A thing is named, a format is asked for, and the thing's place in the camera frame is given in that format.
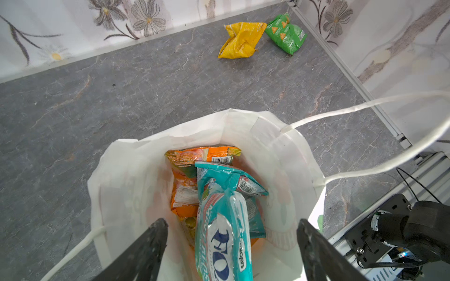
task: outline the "gray marble countertop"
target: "gray marble countertop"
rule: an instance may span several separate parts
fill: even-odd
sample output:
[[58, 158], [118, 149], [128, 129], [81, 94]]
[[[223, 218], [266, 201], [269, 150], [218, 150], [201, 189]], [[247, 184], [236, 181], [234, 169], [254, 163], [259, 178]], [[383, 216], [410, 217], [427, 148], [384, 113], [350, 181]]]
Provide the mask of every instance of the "gray marble countertop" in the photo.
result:
[[[1, 84], [3, 280], [39, 280], [89, 232], [86, 181], [118, 138], [141, 139], [230, 107], [290, 123], [364, 102], [311, 35], [293, 56], [264, 34], [252, 57], [217, 59], [224, 24], [269, 22], [286, 11], [276, 4]], [[304, 28], [295, 15], [291, 23]], [[299, 130], [325, 176], [402, 150], [371, 109]], [[391, 171], [328, 184], [325, 235], [399, 182]], [[89, 280], [100, 270], [90, 245], [54, 280]]]

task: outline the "teal package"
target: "teal package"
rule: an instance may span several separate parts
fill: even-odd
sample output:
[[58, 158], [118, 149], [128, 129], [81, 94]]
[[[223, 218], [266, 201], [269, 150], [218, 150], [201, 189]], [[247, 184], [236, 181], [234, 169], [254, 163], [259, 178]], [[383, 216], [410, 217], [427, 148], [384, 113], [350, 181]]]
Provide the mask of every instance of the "teal package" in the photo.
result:
[[253, 196], [267, 196], [269, 193], [251, 175], [241, 169], [203, 161], [196, 162], [195, 166], [197, 167], [199, 200], [202, 200], [206, 182], [212, 178], [223, 187], [239, 191], [246, 199], [250, 238], [265, 238], [266, 231]]
[[195, 236], [195, 265], [203, 281], [252, 281], [247, 204], [242, 194], [213, 178], [202, 187]]

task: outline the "black cable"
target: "black cable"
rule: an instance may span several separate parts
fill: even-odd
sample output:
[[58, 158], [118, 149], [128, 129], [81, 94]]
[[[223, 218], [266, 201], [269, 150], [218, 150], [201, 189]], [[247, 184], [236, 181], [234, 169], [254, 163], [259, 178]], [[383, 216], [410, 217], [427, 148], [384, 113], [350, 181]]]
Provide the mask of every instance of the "black cable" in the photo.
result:
[[403, 177], [403, 175], [400, 173], [400, 168], [397, 168], [397, 173], [401, 176], [401, 178], [403, 179], [403, 181], [406, 183], [406, 185], [409, 187], [409, 189], [411, 190], [411, 192], [414, 194], [414, 197], [416, 197], [417, 201], [420, 201], [419, 198], [417, 197], [417, 195], [414, 193], [413, 189], [411, 188], [410, 184], [406, 181], [406, 179]]
[[[428, 188], [426, 188], [423, 184], [421, 184], [418, 180], [416, 180], [412, 175], [410, 175], [409, 173], [405, 172], [405, 170], [403, 170], [403, 169], [401, 169], [401, 168], [397, 168], [397, 172], [398, 172], [399, 174], [400, 174], [400, 172], [399, 172], [398, 170], [402, 171], [402, 172], [405, 173], [408, 177], [412, 178], [415, 182], [417, 182], [418, 184], [420, 184], [420, 186], [423, 187], [428, 193], [430, 193], [431, 196], [433, 196], [434, 199], [436, 199], [437, 202], [439, 202], [439, 203], [442, 204], [442, 202], [441, 202], [436, 196], [434, 196], [434, 194], [433, 194], [431, 191], [429, 191]], [[405, 183], [408, 185], [408, 187], [411, 189], [411, 191], [413, 191], [413, 189], [412, 189], [411, 186], [408, 184], [408, 182], [405, 180], [405, 178], [402, 177], [402, 179], [405, 181]]]
[[360, 260], [357, 259], [356, 262], [361, 268], [416, 268], [418, 266], [428, 263], [428, 261], [421, 262], [411, 262], [411, 263], [369, 263], [365, 267], [360, 264]]

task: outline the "white rope handle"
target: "white rope handle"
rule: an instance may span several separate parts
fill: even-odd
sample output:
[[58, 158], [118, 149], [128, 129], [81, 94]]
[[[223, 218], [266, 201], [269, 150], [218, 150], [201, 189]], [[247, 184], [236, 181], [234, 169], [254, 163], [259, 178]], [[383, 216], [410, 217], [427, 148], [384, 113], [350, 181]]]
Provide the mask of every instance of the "white rope handle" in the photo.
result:
[[104, 227], [98, 228], [96, 230], [91, 230], [86, 237], [81, 240], [78, 245], [76, 245], [62, 260], [59, 261], [49, 272], [40, 280], [40, 281], [48, 281], [50, 280], [55, 273], [61, 269], [68, 261], [74, 258], [81, 250], [86, 248], [98, 235], [104, 233], [106, 230]]
[[[300, 121], [294, 122], [291, 125], [288, 125], [281, 129], [281, 133], [286, 133], [298, 126], [304, 125], [306, 123], [319, 120], [325, 117], [330, 116], [336, 116], [341, 114], [347, 114], [351, 112], [356, 112], [362, 109], [366, 109], [369, 107], [373, 107], [382, 103], [391, 103], [396, 102], [400, 100], [406, 100], [406, 99], [413, 99], [413, 98], [429, 98], [434, 96], [442, 96], [445, 98], [450, 98], [450, 92], [444, 92], [444, 91], [432, 91], [432, 92], [421, 92], [416, 94], [406, 94], [406, 95], [399, 95], [399, 96], [393, 96], [393, 97], [387, 97], [387, 98], [379, 98], [372, 100], [370, 102], [362, 103], [359, 105], [355, 105], [349, 108], [344, 108], [340, 110], [335, 110], [331, 112], [325, 112], [322, 114], [314, 115], [305, 119], [302, 119]], [[400, 155], [397, 155], [396, 157], [378, 165], [370, 169], [365, 170], [359, 170], [359, 171], [353, 171], [353, 172], [344, 172], [344, 173], [338, 173], [335, 175], [331, 175], [329, 177], [326, 177], [324, 179], [325, 184], [336, 180], [340, 178], [354, 178], [354, 177], [360, 177], [360, 176], [367, 176], [371, 174], [379, 174], [383, 172], [387, 172], [397, 166], [400, 166], [401, 164], [405, 163], [409, 159], [413, 158], [417, 154], [419, 154], [422, 150], [430, 146], [433, 142], [435, 142], [438, 138], [440, 138], [450, 127], [450, 116], [444, 119], [442, 123], [440, 123], [434, 130], [430, 132], [430, 134], [423, 139], [421, 139], [419, 142], [417, 142], [415, 145], [401, 153]]]

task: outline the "white bag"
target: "white bag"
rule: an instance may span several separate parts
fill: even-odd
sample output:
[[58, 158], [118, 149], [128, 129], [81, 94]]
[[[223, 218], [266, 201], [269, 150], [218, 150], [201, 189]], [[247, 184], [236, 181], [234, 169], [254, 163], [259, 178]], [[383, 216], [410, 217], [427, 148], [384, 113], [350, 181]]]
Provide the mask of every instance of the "white bag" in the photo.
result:
[[[442, 92], [430, 95], [447, 95]], [[88, 181], [92, 201], [91, 231], [44, 278], [48, 280], [68, 260], [95, 242], [106, 268], [158, 218], [169, 225], [167, 248], [158, 280], [200, 280], [179, 220], [170, 211], [173, 174], [164, 153], [170, 149], [226, 144], [242, 150], [246, 171], [261, 179], [269, 196], [257, 199], [266, 228], [266, 239], [252, 247], [255, 281], [304, 279], [296, 230], [301, 218], [319, 228], [324, 211], [325, 184], [338, 178], [377, 174], [417, 155], [441, 136], [450, 117], [403, 154], [372, 169], [324, 178], [305, 138], [293, 128], [307, 122], [354, 112], [377, 104], [423, 97], [403, 95], [373, 100], [347, 109], [327, 112], [286, 125], [270, 112], [229, 109], [204, 116], [144, 138], [119, 139], [100, 159]]]

